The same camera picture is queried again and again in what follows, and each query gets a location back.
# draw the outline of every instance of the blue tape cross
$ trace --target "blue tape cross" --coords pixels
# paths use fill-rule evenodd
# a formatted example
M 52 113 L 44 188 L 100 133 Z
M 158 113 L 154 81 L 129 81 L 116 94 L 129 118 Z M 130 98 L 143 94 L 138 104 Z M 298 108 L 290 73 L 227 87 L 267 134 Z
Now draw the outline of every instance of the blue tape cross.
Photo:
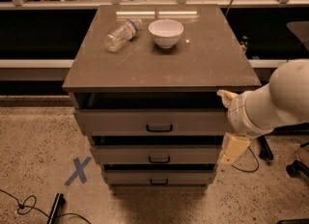
M 89 163 L 89 161 L 92 158 L 90 156 L 88 156 L 83 163 L 80 164 L 79 158 L 75 158 L 74 159 L 74 164 L 76 167 L 75 172 L 70 176 L 70 178 L 65 182 L 65 186 L 69 186 L 76 178 L 77 176 L 79 177 L 80 181 L 82 183 L 86 182 L 86 175 L 84 174 L 83 169 L 85 168 L 85 166 Z

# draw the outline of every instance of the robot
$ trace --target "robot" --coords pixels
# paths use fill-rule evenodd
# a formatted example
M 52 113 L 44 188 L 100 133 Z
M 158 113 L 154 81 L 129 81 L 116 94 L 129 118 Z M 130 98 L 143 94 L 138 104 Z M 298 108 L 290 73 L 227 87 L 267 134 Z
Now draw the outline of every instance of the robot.
M 309 122 L 309 60 L 292 60 L 280 66 L 268 84 L 256 91 L 238 95 L 219 90 L 217 94 L 228 108 L 234 131 L 225 133 L 219 161 L 232 164 L 251 139 L 271 133 L 276 127 Z M 300 149 L 297 156 L 309 167 L 309 148 Z

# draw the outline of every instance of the concrete floor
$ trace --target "concrete floor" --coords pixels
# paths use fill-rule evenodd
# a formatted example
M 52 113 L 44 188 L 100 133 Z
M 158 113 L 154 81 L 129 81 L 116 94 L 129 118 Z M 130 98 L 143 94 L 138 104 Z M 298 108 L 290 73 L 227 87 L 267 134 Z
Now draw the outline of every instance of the concrete floor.
M 67 98 L 0 97 L 0 188 L 20 202 L 36 195 L 37 208 L 49 213 L 56 193 L 67 200 L 62 213 L 75 212 L 92 224 L 136 223 L 277 223 L 280 219 L 309 217 L 309 180 L 290 178 L 286 166 L 295 160 L 299 144 L 309 135 L 268 136 L 275 159 L 252 174 L 219 165 L 208 189 L 202 187 L 115 187 L 109 189 L 100 168 L 91 159 L 87 178 L 69 186 L 73 160 L 91 156 L 89 143 L 72 115 Z M 253 142 L 254 154 L 259 145 Z M 254 169 L 256 161 L 245 153 L 236 163 Z M 21 216 L 16 200 L 0 192 L 0 223 L 46 223 L 36 210 Z M 86 223 L 62 217 L 58 223 Z

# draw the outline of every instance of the white bowl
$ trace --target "white bowl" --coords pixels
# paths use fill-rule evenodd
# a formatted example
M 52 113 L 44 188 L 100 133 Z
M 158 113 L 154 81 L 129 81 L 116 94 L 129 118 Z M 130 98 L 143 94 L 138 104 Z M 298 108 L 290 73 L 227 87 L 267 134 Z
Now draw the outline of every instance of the white bowl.
M 182 33 L 183 26 L 173 19 L 159 19 L 148 27 L 154 42 L 161 48 L 171 48 L 176 44 Z

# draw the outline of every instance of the gray cabinet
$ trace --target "gray cabinet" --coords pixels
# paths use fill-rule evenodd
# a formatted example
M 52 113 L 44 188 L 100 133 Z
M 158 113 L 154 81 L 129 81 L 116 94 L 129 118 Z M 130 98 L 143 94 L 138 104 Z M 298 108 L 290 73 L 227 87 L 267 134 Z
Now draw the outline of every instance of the gray cabinet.
M 132 14 L 138 37 L 108 52 L 104 36 Z M 184 27 L 169 50 L 148 32 L 160 14 Z M 106 183 L 207 186 L 231 131 L 216 92 L 260 85 L 216 5 L 125 5 L 98 8 L 63 87 Z

